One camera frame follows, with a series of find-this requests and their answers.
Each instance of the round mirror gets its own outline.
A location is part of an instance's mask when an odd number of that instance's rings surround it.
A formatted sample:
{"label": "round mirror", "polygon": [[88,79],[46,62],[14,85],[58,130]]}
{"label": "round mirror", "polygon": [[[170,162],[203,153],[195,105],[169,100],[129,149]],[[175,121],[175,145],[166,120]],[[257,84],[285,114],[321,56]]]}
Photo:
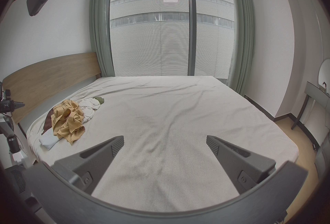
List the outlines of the round mirror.
{"label": "round mirror", "polygon": [[330,59],[324,60],[321,65],[318,73],[318,85],[321,90],[328,93],[327,86],[330,86]]}

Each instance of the wooden floor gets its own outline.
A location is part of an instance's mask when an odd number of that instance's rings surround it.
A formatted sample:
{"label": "wooden floor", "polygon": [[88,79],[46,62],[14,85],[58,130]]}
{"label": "wooden floor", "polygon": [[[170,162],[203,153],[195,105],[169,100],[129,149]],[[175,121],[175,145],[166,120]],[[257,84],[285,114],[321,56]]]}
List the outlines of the wooden floor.
{"label": "wooden floor", "polygon": [[277,121],[276,124],[298,146],[299,156],[296,163],[308,170],[308,176],[305,183],[295,200],[287,209],[288,215],[285,218],[285,222],[287,222],[305,203],[318,184],[318,176],[314,164],[316,152],[313,150],[311,141],[298,126],[291,130],[293,121],[290,118]]}

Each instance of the table leg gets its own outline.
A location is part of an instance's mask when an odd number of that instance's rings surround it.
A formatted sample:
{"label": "table leg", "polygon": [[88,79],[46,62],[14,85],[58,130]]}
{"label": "table leg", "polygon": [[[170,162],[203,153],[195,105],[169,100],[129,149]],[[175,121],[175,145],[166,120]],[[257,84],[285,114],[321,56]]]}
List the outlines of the table leg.
{"label": "table leg", "polygon": [[309,95],[306,95],[306,97],[305,97],[305,101],[304,101],[304,103],[303,103],[303,106],[301,107],[301,110],[300,110],[300,112],[299,112],[299,115],[298,115],[296,121],[293,123],[293,125],[292,125],[292,127],[291,127],[292,130],[293,130],[294,127],[298,124],[298,122],[299,122],[301,116],[303,115],[303,112],[304,112],[304,110],[305,110],[305,108],[306,108],[306,106],[307,106],[307,103],[308,103],[308,99],[309,99],[309,98],[310,98],[310,96],[309,96]]}

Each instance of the bed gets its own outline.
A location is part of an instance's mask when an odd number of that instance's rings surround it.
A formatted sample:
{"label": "bed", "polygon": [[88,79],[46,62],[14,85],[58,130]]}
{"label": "bed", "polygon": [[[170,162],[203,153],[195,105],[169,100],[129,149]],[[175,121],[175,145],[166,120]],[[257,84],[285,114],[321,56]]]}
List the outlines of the bed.
{"label": "bed", "polygon": [[37,160],[52,165],[123,135],[124,147],[92,194],[114,205],[185,211],[238,196],[207,146],[207,135],[270,157],[276,168],[298,157],[295,143],[274,122],[211,76],[104,77],[68,99],[79,103],[94,96],[105,102],[72,146],[65,139],[51,150],[39,143],[47,113],[31,125],[27,140]]}

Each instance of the curtain fold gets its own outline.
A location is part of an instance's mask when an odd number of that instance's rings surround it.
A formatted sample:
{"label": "curtain fold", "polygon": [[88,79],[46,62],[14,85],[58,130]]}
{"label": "curtain fold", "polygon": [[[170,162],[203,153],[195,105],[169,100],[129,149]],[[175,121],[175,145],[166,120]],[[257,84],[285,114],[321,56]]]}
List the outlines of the curtain fold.
{"label": "curtain fold", "polygon": [[227,86],[244,96],[249,80],[254,44],[254,10],[252,0],[234,0],[234,49]]}
{"label": "curtain fold", "polygon": [[107,29],[107,0],[90,0],[89,34],[92,51],[96,52],[101,76],[114,76]]}

